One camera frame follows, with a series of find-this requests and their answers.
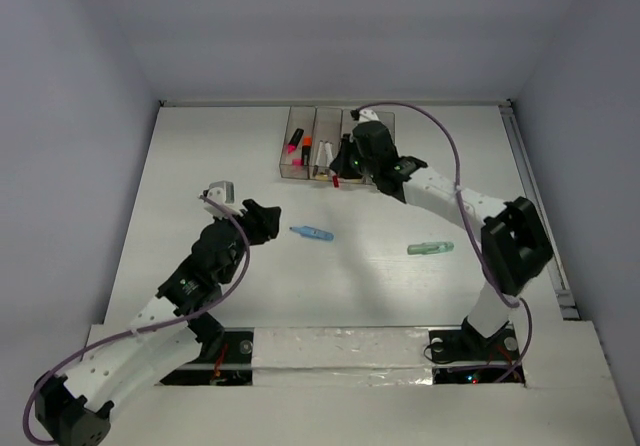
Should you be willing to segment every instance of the white table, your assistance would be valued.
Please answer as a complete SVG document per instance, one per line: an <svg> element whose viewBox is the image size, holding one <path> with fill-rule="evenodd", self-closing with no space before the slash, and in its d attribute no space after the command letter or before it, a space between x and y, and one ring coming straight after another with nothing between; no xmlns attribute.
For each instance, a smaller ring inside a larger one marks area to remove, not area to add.
<svg viewBox="0 0 640 446"><path fill-rule="evenodd" d="M401 154L453 175L442 133L413 111L396 113ZM523 194L497 107L433 107L462 158L463 184ZM482 284L465 234L370 187L283 180L278 172L288 109L162 108L140 183L105 325L123 328L189 254L210 218L197 200L210 182L282 207L277 240L254 248L249 273L213 311L227 327L459 324ZM331 243L288 231L308 224ZM455 249L409 257L406 246L446 240ZM547 272L525 295L534 342L516 385L156 387L115 424L105 445L433 444L632 445L610 373L589 323L563 322ZM526 324L513 314L521 342Z"/></svg>

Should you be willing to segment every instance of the white wall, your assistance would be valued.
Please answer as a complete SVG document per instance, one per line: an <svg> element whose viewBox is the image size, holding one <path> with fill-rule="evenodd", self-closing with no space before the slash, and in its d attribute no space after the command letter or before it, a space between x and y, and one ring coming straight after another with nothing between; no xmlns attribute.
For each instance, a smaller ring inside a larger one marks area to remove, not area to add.
<svg viewBox="0 0 640 446"><path fill-rule="evenodd" d="M571 0L111 0L163 99L520 91Z"/></svg>
<svg viewBox="0 0 640 446"><path fill-rule="evenodd" d="M639 14L640 0L576 0L516 103L571 288L596 324L637 439Z"/></svg>
<svg viewBox="0 0 640 446"><path fill-rule="evenodd" d="M106 308L157 102L105 0L0 0L0 444Z"/></svg>

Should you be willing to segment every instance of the screw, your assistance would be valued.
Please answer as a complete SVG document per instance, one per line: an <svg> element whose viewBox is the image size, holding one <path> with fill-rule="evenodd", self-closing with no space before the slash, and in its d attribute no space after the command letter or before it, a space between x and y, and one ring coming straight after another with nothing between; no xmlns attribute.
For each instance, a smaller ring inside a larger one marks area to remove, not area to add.
<svg viewBox="0 0 640 446"><path fill-rule="evenodd" d="M253 351L253 343L251 341L245 339L240 343L240 352L242 354L251 354L251 351Z"/></svg>
<svg viewBox="0 0 640 446"><path fill-rule="evenodd" d="M504 347L507 348L507 351L517 351L518 350L518 341L513 336L509 336L504 340Z"/></svg>

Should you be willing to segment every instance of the purple cable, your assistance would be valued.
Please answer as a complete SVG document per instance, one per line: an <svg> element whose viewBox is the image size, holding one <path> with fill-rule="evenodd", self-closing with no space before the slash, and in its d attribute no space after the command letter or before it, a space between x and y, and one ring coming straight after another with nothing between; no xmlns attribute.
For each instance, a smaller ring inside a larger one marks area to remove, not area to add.
<svg viewBox="0 0 640 446"><path fill-rule="evenodd" d="M193 313L188 314L187 316L181 316L181 317L178 317L178 318L175 318L175 319L171 319L171 320L168 320L168 321L163 321L163 322L160 322L160 323L151 324L149 326L144 326L142 328L139 328L139 329L136 330L138 334L150 333L152 331L157 331L158 329L168 328L169 326L173 326L175 324L183 323L185 321L190 321L192 319L195 319L195 318L203 315L204 313L209 311L211 308L216 307L217 305L222 303L225 299L227 299L229 296L231 296L231 294L235 291L235 289L238 287L238 285L244 279L245 274L247 274L247 269L249 268L249 260L251 258L251 253L250 253L250 248L249 248L250 243L249 243L249 238L247 238L246 233L242 229L242 226L240 226L240 223L238 223L238 221L233 217L233 212L231 210L229 210L228 208L226 208L226 207L224 207L224 206L222 206L222 205L220 205L218 203L214 203L213 201L211 201L209 198L207 198L205 196L200 196L200 199L202 199L204 202L210 204L211 206L216 208L218 211L220 211L222 214L224 214L224 216L229 221L231 221L231 224L233 224L236 227L236 229L238 230L238 232L240 233L240 237L242 238L242 242L244 243L244 246L245 246L245 259L244 259L244 262L242 264L242 270L240 271L240 274L238 275L238 278L233 282L233 284L229 287L229 289L227 291L225 291L225 293L222 296L220 296L218 299L216 299L212 303L204 306L202 309L199 309L198 311L194 311ZM33 407L33 403L36 400L36 396L38 395L38 392L40 391L40 389L42 389L42 386L49 379L51 379L58 371L60 371L62 368L64 368L66 365L68 365L70 362L74 361L75 359L78 359L78 358L82 357L84 354L88 353L89 351L93 351L94 349L99 348L100 346L112 343L114 341L119 341L121 339L128 338L130 336L133 336L133 334L134 333L132 331L123 331L121 333L114 334L112 336L108 336L108 337L106 337L104 339L96 341L95 343L89 344L89 345L85 346L84 348L76 351L71 356L63 359L60 363L58 363L53 368L51 368L51 370L48 371L38 381L38 383L33 388L33 392L29 396L29 399L27 400L27 404L26 404L26 406L24 408L24 412L22 414L22 430L24 432L24 435L27 437L27 439L29 441L31 441L33 444L37 444L39 446L49 446L49 445L55 444L54 441L37 438L33 434L33 432L31 431L31 427L29 426L29 415L31 413L31 408Z"/></svg>
<svg viewBox="0 0 640 446"><path fill-rule="evenodd" d="M433 123L435 123L436 126L438 126L438 128L440 128L440 131L442 131L444 135L447 137L447 140L449 141L449 145L451 146L451 150L453 151L453 159L455 161L455 166L456 166L454 184L456 187L456 200L458 202L458 208L460 209L460 214L462 216L464 229L467 232L467 236L469 237L469 241L471 242L473 251L476 253L476 257L480 262L480 266L482 267L482 271L485 275L485 278L487 279L487 282L491 285L491 287L495 290L500 300L506 306L508 306L511 309L516 309L518 306L520 306L521 303L524 306L525 312L527 313L527 321L529 324L527 341L524 345L524 348L522 348L522 354L520 355L520 357L511 365L511 367L502 376L500 376L500 378L494 381L496 383L499 383L503 381L505 378L507 378L511 373L513 373L513 371L515 371L516 368L520 366L520 364L522 364L522 359L524 358L524 355L529 350L529 346L531 345L531 340L533 338L533 316L531 315L531 310L529 309L529 305L524 299L520 299L520 301L516 301L515 303L512 303L505 297L504 294L502 294L502 291L500 291L500 289L498 288L498 283L493 277L493 274L491 273L489 267L487 266L486 261L484 260L484 257L482 256L482 251L480 251L480 246L478 246L478 242L476 241L476 238L473 235L473 229L471 228L471 221L469 220L469 215L467 214L467 210L464 207L464 200L462 199L462 189L460 188L460 154L458 153L458 148L456 147L456 143L453 140L451 133L449 133L447 128L444 126L444 124L442 124L440 120L436 118L433 114L431 114L425 109L422 109L419 106L415 106L410 103L404 103L402 101L377 101L375 103L369 103L369 104L365 104L364 106L360 106L356 108L356 110L361 111L363 109L372 108L374 106L402 106L405 108L413 109L414 111L417 111L418 113L429 118ZM473 369L479 370L479 369L486 369L487 367L492 367L492 366L488 366L488 365L475 366L473 367ZM451 368L451 369L456 371L465 371L466 369L471 369L471 368L472 368L471 366L461 366L460 368Z"/></svg>

